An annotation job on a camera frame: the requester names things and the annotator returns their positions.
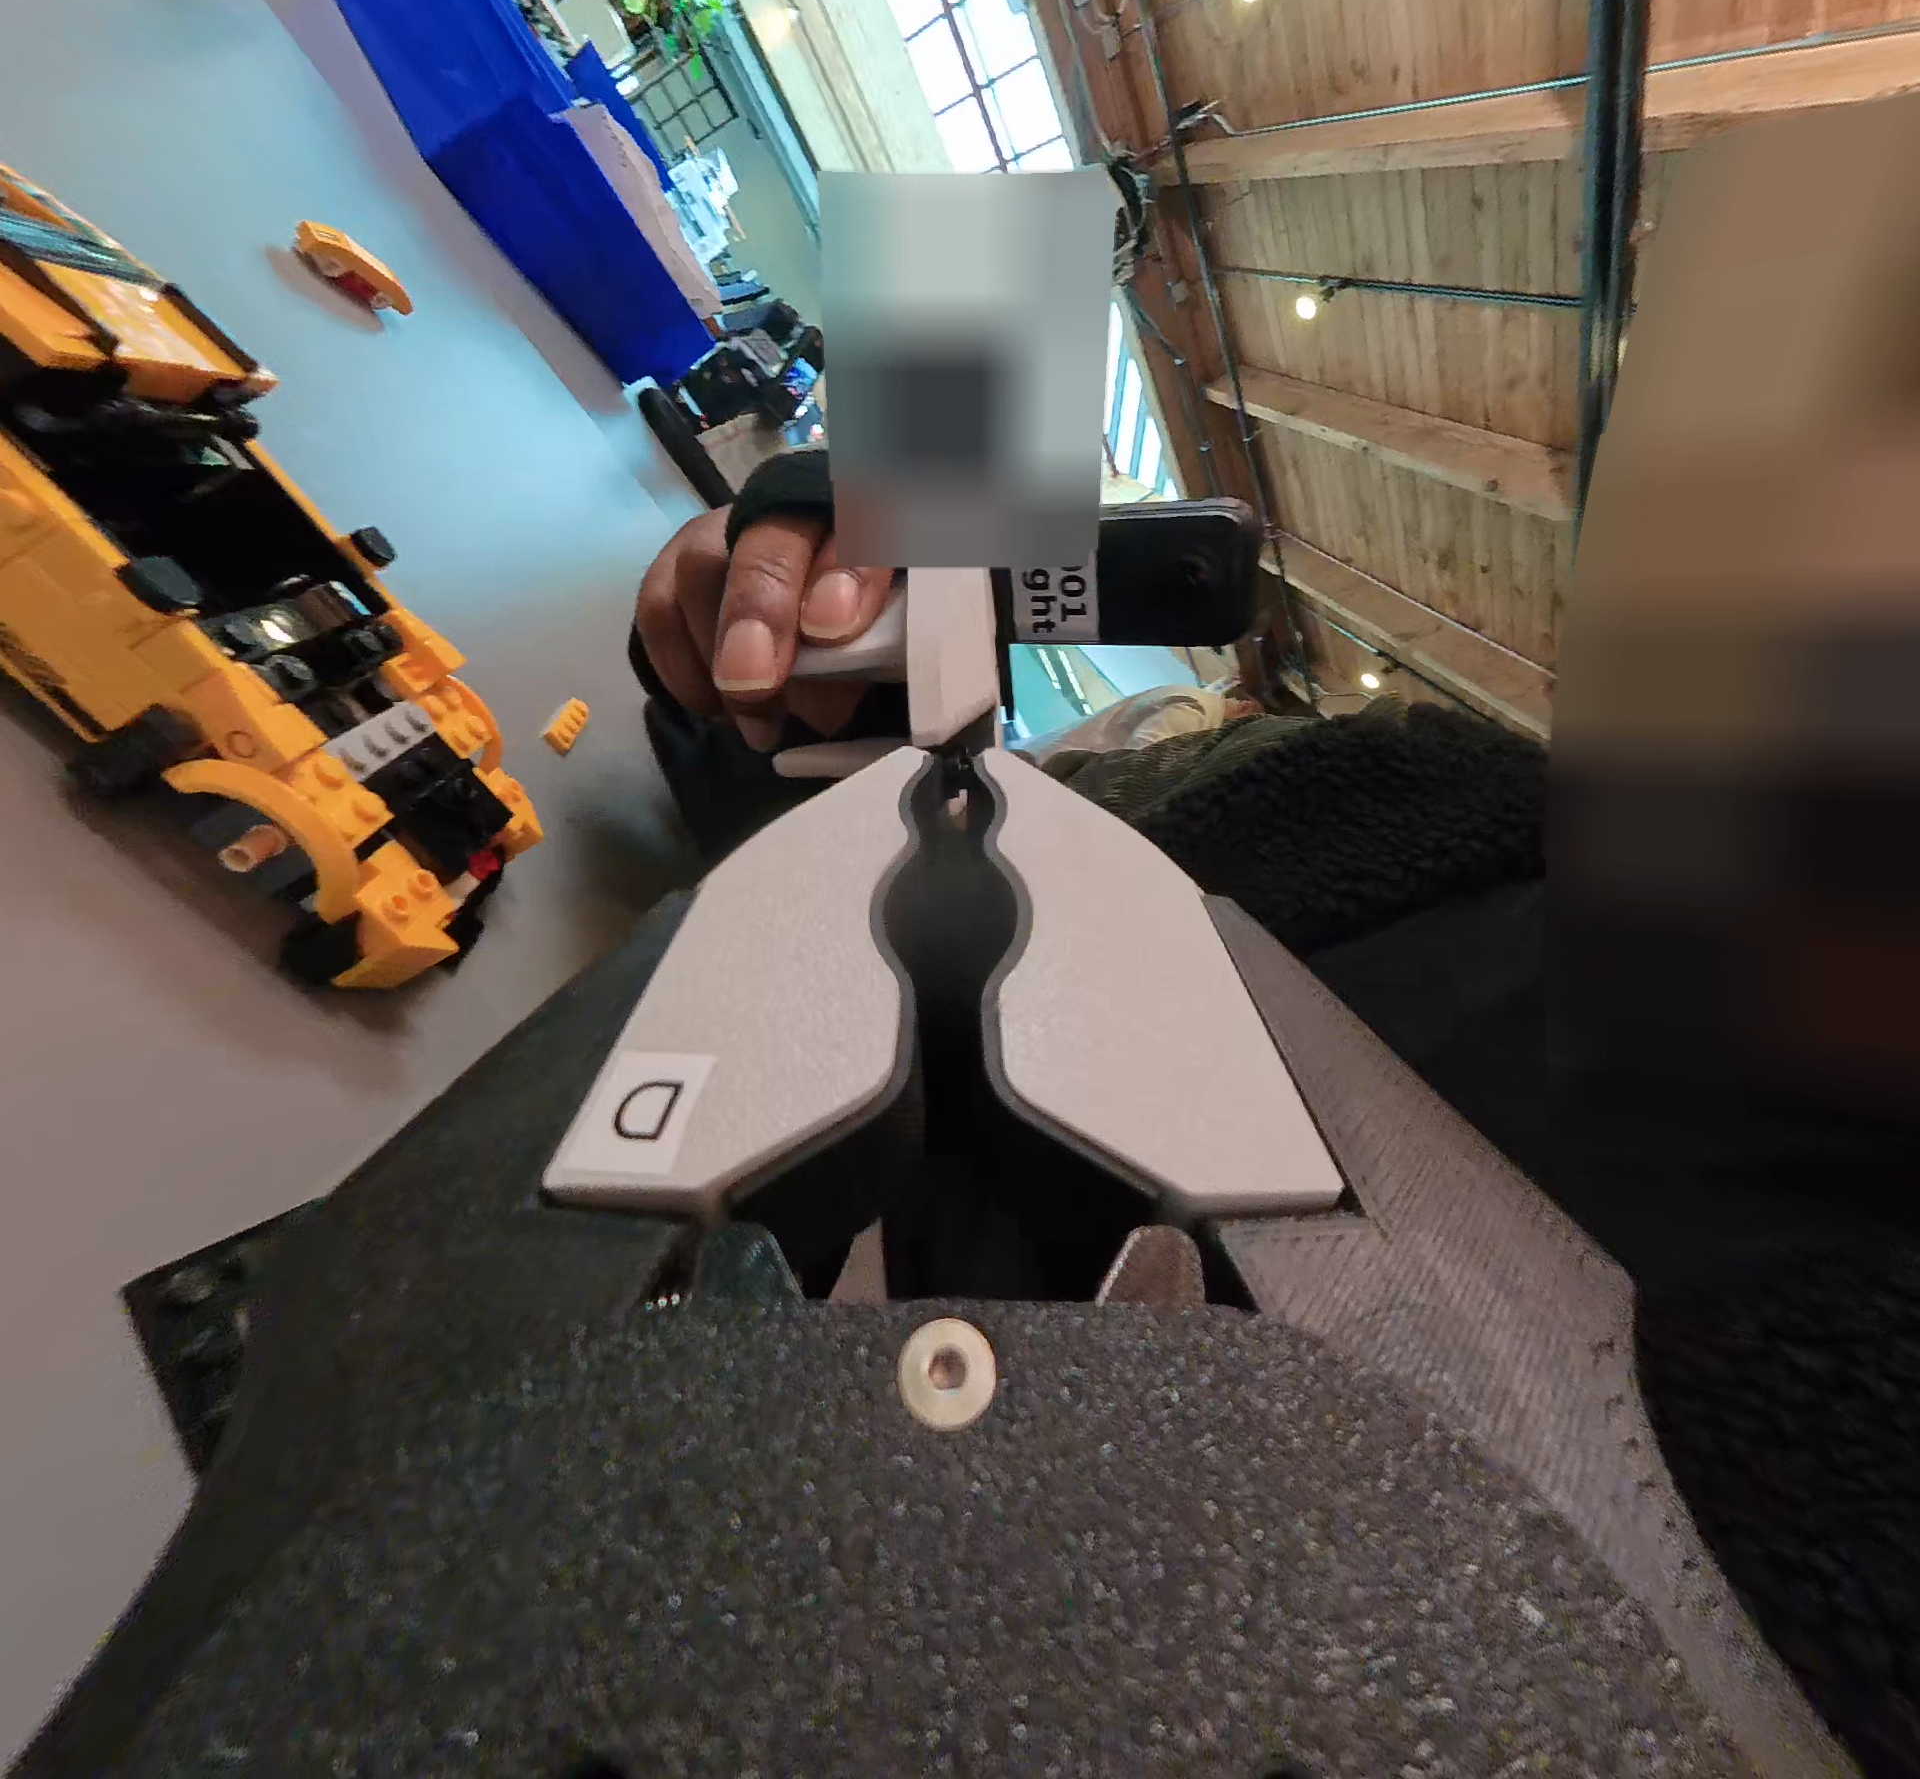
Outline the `blue storage bin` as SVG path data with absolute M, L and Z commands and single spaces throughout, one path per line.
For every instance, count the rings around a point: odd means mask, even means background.
M 669 383 L 709 350 L 513 0 L 335 5 L 421 158 L 612 378 Z

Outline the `crumpled white paper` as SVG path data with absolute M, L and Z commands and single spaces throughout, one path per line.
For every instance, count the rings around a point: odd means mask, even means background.
M 601 176 L 612 187 L 628 215 L 637 226 L 649 253 L 660 260 L 691 310 L 705 322 L 719 315 L 721 303 L 705 265 L 687 241 L 660 170 L 607 106 L 581 102 L 560 113 L 583 141 Z

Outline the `person's right forearm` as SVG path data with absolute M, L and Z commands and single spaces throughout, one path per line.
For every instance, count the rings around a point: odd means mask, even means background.
M 1039 768 L 1298 956 L 1546 872 L 1547 748 L 1454 708 L 1244 715 Z

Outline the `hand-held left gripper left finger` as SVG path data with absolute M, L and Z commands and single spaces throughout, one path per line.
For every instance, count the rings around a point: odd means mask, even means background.
M 591 1209 L 721 1212 L 878 1115 L 906 1080 L 881 902 L 930 767 L 900 747 L 707 874 L 542 1177 Z

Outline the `person's right hand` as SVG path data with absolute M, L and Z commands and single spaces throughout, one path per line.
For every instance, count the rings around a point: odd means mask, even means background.
M 691 518 L 641 578 L 629 660 L 671 717 L 718 721 L 757 752 L 802 735 L 832 741 L 857 721 L 860 681 L 794 681 L 806 648 L 863 637 L 896 574 L 844 561 L 820 518 L 761 518 L 730 538 L 730 513 Z

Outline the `yellow lego bumper assembly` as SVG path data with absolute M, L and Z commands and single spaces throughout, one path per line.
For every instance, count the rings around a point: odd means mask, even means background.
M 395 273 L 346 232 L 301 220 L 294 232 L 294 253 L 312 273 L 373 313 L 409 315 L 414 302 Z

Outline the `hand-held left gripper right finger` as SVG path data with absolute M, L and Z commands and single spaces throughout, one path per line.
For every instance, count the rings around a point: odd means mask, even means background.
M 1009 752 L 972 762 L 1012 924 L 964 1009 L 990 1094 L 1174 1216 L 1315 1216 L 1347 1190 L 1201 888 Z

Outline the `yellow lego car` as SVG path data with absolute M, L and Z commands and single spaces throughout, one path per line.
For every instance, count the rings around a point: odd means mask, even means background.
M 544 843 L 461 652 L 259 442 L 276 378 L 169 275 L 3 176 L 3 660 L 99 797 L 165 791 L 286 903 L 280 966 L 395 990 Z

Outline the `person's dark clothing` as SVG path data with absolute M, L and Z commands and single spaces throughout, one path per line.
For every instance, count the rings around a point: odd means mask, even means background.
M 1707 1549 L 1863 1772 L 1917 1776 L 1917 1085 L 1801 1061 L 1718 947 L 1542 882 L 1289 952 L 1627 1271 Z

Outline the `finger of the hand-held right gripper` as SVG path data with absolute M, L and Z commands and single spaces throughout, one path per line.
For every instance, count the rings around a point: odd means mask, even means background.
M 985 568 L 906 574 L 906 701 L 910 741 L 923 751 L 998 717 L 995 593 Z

